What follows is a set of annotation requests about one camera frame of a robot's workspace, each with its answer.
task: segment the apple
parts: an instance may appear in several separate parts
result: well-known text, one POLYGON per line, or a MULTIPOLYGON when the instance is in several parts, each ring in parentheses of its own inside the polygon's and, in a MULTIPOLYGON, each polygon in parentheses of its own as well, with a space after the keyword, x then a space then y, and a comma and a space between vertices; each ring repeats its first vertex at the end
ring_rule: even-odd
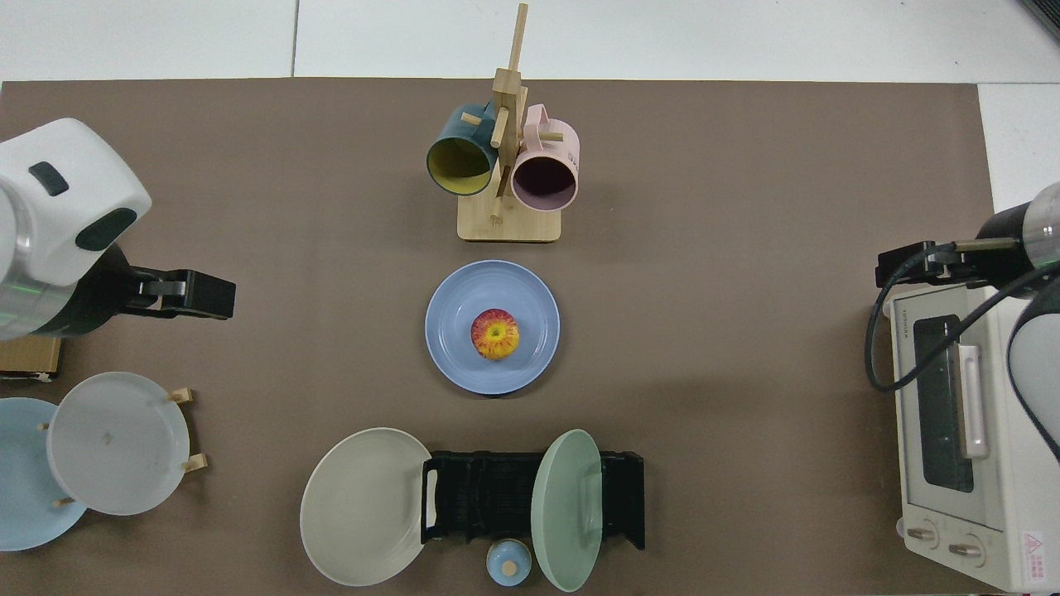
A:
POLYGON ((471 323, 471 341, 483 358, 499 361, 519 347, 519 326, 508 311, 490 309, 471 323))

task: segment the oven door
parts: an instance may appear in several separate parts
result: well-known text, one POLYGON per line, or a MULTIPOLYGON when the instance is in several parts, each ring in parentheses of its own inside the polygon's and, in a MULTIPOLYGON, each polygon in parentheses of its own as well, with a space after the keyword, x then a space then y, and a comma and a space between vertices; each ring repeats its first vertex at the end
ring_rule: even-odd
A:
MULTIPOLYGON (((989 291, 950 286, 893 301, 896 373, 905 374, 989 291)), ((996 401, 1004 350, 996 321, 987 316, 961 334, 916 381, 898 391, 908 503, 1004 530, 997 457, 996 401)))

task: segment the oven knob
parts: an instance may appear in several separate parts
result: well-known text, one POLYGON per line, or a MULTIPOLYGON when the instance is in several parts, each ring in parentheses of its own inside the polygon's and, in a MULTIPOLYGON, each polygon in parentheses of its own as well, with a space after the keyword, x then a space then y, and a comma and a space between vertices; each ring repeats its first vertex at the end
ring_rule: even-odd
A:
POLYGON ((909 538, 915 538, 917 540, 935 540, 935 532, 924 528, 909 528, 905 530, 905 533, 909 534, 909 538))
POLYGON ((982 567, 987 562, 983 543, 972 534, 966 534, 965 542, 960 544, 951 544, 950 553, 973 561, 976 567, 982 567))
POLYGON ((974 544, 951 544, 950 553, 960 555, 961 557, 968 557, 969 559, 975 559, 983 556, 983 549, 974 544))
POLYGON ((929 548, 938 548, 938 529, 929 520, 921 520, 918 527, 906 528, 905 536, 923 542, 929 548))

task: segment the cardboard box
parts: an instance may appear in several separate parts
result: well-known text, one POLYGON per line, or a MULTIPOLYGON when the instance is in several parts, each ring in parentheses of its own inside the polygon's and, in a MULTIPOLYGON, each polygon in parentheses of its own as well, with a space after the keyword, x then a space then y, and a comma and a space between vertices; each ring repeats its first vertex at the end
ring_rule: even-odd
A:
POLYGON ((57 337, 36 335, 0 341, 0 379, 51 381, 58 372, 60 345, 57 337))

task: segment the warning label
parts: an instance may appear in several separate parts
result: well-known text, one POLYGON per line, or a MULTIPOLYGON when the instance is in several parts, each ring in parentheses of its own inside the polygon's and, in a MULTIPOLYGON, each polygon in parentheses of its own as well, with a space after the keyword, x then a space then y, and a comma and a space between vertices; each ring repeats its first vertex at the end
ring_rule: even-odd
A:
POLYGON ((1045 537, 1040 531, 1023 532, 1023 572, 1027 583, 1048 579, 1045 573, 1045 537))

